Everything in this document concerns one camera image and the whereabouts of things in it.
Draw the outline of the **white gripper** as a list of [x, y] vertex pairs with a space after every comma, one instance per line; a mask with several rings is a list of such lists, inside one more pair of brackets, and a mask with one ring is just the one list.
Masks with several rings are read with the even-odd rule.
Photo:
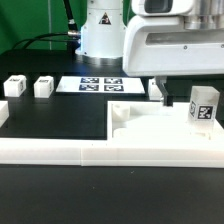
[[185, 30], [181, 17], [134, 16], [126, 30], [123, 70], [156, 77], [163, 105], [173, 106], [166, 76], [224, 74], [224, 30]]

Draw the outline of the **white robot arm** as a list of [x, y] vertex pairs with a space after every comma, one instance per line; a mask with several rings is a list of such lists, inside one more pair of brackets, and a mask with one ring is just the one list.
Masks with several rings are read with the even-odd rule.
[[119, 63], [131, 77], [154, 77], [169, 105], [166, 78], [224, 74], [224, 0], [130, 0], [135, 16], [123, 21], [122, 0], [87, 0], [77, 56], [94, 64]]

